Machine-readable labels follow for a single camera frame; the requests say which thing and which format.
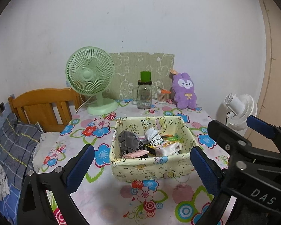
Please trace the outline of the grey drawstring pouch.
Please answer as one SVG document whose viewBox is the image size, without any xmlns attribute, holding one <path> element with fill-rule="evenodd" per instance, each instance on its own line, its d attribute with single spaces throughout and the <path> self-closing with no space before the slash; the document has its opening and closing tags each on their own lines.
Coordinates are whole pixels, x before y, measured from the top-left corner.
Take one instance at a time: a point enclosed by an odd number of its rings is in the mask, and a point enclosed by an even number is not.
<svg viewBox="0 0 281 225">
<path fill-rule="evenodd" d="M 122 131 L 118 135 L 118 141 L 122 155 L 140 150 L 140 139 L 138 135 L 130 131 Z"/>
</svg>

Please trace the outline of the glass mason jar mug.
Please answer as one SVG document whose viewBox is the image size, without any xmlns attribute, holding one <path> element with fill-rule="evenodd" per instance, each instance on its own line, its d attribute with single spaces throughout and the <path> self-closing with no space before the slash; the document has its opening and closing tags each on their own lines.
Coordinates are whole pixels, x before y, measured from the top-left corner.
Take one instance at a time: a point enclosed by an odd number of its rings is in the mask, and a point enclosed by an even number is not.
<svg viewBox="0 0 281 225">
<path fill-rule="evenodd" d="M 132 100 L 138 109 L 150 109 L 152 106 L 152 80 L 150 71 L 141 71 L 138 85 L 132 89 Z"/>
</svg>

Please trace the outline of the grey plaid pillow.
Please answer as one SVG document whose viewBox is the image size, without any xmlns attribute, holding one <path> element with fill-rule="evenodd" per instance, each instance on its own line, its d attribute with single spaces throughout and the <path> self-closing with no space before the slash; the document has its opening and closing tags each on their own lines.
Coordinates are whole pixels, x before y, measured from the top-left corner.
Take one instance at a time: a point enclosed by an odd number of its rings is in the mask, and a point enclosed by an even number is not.
<svg viewBox="0 0 281 225">
<path fill-rule="evenodd" d="M 18 190 L 26 174 L 34 170 L 32 160 L 42 129 L 36 124 L 26 124 L 11 112 L 0 129 L 0 164 L 9 183 Z"/>
</svg>

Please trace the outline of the white blanket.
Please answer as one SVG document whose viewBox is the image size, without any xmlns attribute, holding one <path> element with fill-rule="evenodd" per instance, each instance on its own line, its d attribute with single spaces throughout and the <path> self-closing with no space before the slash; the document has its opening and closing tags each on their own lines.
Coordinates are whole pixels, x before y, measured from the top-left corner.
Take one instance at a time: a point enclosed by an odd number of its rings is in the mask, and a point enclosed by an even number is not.
<svg viewBox="0 0 281 225">
<path fill-rule="evenodd" d="M 45 160 L 45 157 L 51 151 L 52 147 L 55 145 L 59 136 L 60 136 L 59 132 L 46 132 L 41 134 L 39 143 L 37 144 L 34 150 L 33 159 L 32 159 L 34 170 L 37 173 L 39 172 L 41 166 L 43 165 L 43 161 Z"/>
</svg>

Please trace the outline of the floral tablecloth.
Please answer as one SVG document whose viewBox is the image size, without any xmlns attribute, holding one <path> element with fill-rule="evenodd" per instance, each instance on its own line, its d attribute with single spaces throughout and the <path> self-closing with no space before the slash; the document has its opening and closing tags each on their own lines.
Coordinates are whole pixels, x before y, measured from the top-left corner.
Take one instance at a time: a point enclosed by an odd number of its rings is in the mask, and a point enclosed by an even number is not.
<svg viewBox="0 0 281 225">
<path fill-rule="evenodd" d="M 111 170 L 111 140 L 119 118 L 181 116 L 198 146 L 221 168 L 229 156 L 208 136 L 211 117 L 201 107 L 178 109 L 172 100 L 141 110 L 132 100 L 119 100 L 116 111 L 92 116 L 81 110 L 61 132 L 45 157 L 41 173 L 51 172 L 90 144 L 95 157 L 72 199 L 89 224 L 195 224 L 213 196 L 198 174 L 156 180 L 119 181 Z"/>
</svg>

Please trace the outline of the beige door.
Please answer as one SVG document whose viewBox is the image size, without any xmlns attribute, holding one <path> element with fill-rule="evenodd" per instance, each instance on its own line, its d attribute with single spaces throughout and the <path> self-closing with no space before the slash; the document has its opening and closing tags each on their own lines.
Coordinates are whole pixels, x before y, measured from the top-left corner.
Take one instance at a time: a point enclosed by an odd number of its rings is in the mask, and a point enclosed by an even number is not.
<svg viewBox="0 0 281 225">
<path fill-rule="evenodd" d="M 220 10 L 219 33 L 204 39 L 209 80 L 219 80 L 221 90 L 212 97 L 211 84 L 199 86 L 199 102 L 214 119 L 222 121 L 227 109 L 224 95 L 249 94 L 257 102 L 258 118 L 281 126 L 281 10 L 273 0 L 213 0 Z"/>
</svg>

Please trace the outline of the green desk fan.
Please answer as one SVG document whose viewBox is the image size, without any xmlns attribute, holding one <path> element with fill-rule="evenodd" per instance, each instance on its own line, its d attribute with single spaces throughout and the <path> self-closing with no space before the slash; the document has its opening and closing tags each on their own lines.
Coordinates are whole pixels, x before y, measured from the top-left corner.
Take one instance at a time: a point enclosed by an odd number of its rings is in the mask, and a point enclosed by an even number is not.
<svg viewBox="0 0 281 225">
<path fill-rule="evenodd" d="M 103 97 L 110 86 L 115 73 L 111 56 L 97 47 L 83 47 L 74 52 L 67 61 L 65 76 L 71 88 L 78 94 L 96 100 L 87 103 L 90 115 L 104 115 L 115 111 L 118 103 L 114 99 Z"/>
</svg>

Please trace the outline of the blue grid bedsheet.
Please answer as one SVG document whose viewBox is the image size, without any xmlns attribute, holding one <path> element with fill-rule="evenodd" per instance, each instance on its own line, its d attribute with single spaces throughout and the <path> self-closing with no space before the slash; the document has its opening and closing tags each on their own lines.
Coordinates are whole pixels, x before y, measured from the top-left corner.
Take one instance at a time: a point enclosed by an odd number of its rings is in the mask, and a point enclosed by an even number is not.
<svg viewBox="0 0 281 225">
<path fill-rule="evenodd" d="M 8 184 L 10 194 L 0 201 L 0 213 L 10 222 L 16 224 L 18 203 L 21 191 L 12 184 Z"/>
</svg>

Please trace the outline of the pink paper envelope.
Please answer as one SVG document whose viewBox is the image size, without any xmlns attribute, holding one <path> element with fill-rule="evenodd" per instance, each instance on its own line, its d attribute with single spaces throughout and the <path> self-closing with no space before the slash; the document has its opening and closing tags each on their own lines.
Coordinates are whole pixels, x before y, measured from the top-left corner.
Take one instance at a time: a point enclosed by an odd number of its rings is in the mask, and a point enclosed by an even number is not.
<svg viewBox="0 0 281 225">
<path fill-rule="evenodd" d="M 148 150 L 138 150 L 135 152 L 127 153 L 123 155 L 122 158 L 139 158 L 141 156 L 147 155 L 148 153 L 150 153 L 150 151 Z"/>
</svg>

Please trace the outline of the purple plush bunny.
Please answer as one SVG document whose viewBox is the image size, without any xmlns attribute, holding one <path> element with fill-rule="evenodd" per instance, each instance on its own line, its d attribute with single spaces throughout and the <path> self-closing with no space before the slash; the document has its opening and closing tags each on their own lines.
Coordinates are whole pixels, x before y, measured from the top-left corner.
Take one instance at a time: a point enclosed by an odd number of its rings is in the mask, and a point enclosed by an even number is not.
<svg viewBox="0 0 281 225">
<path fill-rule="evenodd" d="M 178 109 L 195 109 L 196 94 L 194 83 L 187 73 L 177 73 L 173 75 L 171 89 L 174 93 L 174 101 Z"/>
</svg>

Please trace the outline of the colourful cartoon tissue pack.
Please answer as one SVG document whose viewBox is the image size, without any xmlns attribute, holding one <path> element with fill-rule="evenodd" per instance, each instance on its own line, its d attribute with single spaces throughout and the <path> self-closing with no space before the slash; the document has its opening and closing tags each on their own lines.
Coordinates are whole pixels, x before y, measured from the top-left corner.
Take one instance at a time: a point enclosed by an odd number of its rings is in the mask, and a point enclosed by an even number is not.
<svg viewBox="0 0 281 225">
<path fill-rule="evenodd" d="M 179 141 L 164 141 L 160 145 L 153 146 L 156 156 L 174 155 L 181 150 L 182 144 Z"/>
</svg>

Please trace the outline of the wooden bed headboard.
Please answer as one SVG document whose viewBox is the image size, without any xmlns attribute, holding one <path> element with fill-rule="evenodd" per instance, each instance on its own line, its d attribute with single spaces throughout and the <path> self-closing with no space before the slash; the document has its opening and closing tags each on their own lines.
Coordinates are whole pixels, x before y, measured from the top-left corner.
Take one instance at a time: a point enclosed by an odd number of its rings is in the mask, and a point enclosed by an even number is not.
<svg viewBox="0 0 281 225">
<path fill-rule="evenodd" d="M 9 97 L 11 111 L 24 123 L 39 123 L 45 132 L 62 132 L 72 120 L 69 104 L 77 110 L 83 103 L 71 88 L 42 88 Z"/>
</svg>

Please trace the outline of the white wipes packet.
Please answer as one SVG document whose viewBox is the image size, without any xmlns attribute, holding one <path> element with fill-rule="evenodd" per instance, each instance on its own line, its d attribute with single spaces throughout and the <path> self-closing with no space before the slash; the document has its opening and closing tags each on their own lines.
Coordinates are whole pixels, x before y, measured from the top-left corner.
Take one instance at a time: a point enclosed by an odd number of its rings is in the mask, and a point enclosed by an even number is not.
<svg viewBox="0 0 281 225">
<path fill-rule="evenodd" d="M 161 137 L 164 141 L 184 142 L 184 138 L 180 137 L 177 133 L 175 135 L 163 135 Z"/>
</svg>

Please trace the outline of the yellow cartoon fabric storage box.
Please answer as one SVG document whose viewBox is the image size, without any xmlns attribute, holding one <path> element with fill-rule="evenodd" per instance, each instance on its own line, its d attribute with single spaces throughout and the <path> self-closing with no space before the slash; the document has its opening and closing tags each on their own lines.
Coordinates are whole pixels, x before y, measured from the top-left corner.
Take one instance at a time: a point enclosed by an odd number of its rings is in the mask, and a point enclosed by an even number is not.
<svg viewBox="0 0 281 225">
<path fill-rule="evenodd" d="M 181 150 L 177 154 L 166 156 L 122 158 L 118 141 L 120 132 L 129 131 L 143 137 L 150 127 L 158 130 L 161 136 L 177 136 Z M 156 180 L 188 175 L 194 171 L 190 151 L 197 145 L 181 116 L 119 118 L 111 140 L 111 170 L 119 181 Z"/>
</svg>

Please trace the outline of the green cartoon cardboard panel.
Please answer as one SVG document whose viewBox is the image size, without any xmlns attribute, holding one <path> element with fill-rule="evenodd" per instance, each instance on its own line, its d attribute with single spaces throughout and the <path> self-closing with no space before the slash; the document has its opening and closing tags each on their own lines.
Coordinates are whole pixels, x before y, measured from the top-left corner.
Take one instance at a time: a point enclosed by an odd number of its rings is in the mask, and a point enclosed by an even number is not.
<svg viewBox="0 0 281 225">
<path fill-rule="evenodd" d="M 170 70 L 173 69 L 173 54 L 147 52 L 124 52 L 110 54 L 115 74 L 110 86 L 103 92 L 105 98 L 114 100 L 130 99 L 132 89 L 137 87 L 142 71 L 151 72 L 152 94 L 156 97 L 157 88 L 171 88 Z"/>
</svg>

